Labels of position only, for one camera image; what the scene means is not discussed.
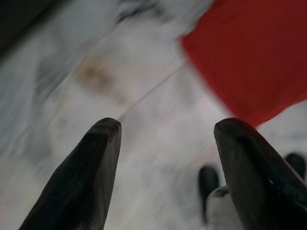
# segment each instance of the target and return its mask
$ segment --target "marble floor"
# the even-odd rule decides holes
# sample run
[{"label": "marble floor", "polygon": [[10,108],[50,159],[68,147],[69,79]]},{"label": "marble floor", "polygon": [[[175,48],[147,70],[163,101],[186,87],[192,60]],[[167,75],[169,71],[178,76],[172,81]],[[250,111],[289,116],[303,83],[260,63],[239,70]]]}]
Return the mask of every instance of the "marble floor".
[{"label": "marble floor", "polygon": [[[98,119],[122,123],[105,229],[202,229],[197,172],[231,116],[178,44],[211,1],[70,0],[0,60],[0,229],[18,229],[54,169]],[[150,5],[131,17],[134,9]],[[120,16],[126,19],[118,23]],[[259,127],[307,157],[307,103]]]}]

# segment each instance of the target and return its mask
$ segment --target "red fabric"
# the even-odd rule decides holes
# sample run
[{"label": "red fabric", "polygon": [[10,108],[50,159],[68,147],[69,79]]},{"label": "red fabric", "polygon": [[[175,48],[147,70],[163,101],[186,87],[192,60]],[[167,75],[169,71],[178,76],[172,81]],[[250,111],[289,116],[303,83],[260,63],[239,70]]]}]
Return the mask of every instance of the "red fabric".
[{"label": "red fabric", "polygon": [[254,126],[307,99],[306,0],[219,0],[182,45],[234,115]]}]

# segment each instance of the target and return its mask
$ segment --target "shoe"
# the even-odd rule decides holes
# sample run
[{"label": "shoe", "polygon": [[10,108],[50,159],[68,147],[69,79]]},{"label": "shoe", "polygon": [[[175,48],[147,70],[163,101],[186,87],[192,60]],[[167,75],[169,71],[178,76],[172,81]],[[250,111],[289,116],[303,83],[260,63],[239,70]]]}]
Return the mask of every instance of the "shoe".
[{"label": "shoe", "polygon": [[214,189],[219,187],[219,178],[215,169],[210,166],[203,166],[198,174],[198,185],[202,202],[206,207],[208,196]]},{"label": "shoe", "polygon": [[285,157],[285,160],[297,172],[297,174],[305,180],[306,162],[298,153],[293,152]]}]

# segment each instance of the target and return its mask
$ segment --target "dark surface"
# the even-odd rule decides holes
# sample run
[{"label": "dark surface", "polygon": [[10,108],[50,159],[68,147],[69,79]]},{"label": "dark surface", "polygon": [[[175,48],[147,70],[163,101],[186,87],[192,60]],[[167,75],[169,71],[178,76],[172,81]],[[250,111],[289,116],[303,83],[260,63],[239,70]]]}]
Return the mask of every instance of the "dark surface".
[{"label": "dark surface", "polygon": [[305,159],[299,153],[292,152],[285,157],[285,160],[304,180],[306,173]]},{"label": "dark surface", "polygon": [[20,230],[103,229],[121,140],[120,123],[93,125],[55,170]]},{"label": "dark surface", "polygon": [[226,184],[247,230],[307,229],[307,188],[249,124],[229,118],[214,135]]},{"label": "dark surface", "polygon": [[0,1],[0,53],[5,52],[7,46],[38,16],[38,21],[44,21],[55,8],[67,1],[69,0]]}]

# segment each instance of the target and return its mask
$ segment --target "stain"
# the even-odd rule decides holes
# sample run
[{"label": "stain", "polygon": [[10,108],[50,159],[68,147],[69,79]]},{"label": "stain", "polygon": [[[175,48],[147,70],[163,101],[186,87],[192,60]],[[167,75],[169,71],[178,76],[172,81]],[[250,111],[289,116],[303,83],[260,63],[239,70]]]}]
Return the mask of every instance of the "stain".
[{"label": "stain", "polygon": [[75,72],[78,82],[93,93],[106,94],[114,85],[114,78],[101,60],[86,60]]},{"label": "stain", "polygon": [[88,93],[108,97],[120,106],[129,103],[129,97],[118,87],[117,78],[112,74],[111,67],[101,58],[84,61],[75,70],[74,75],[77,82]]}]

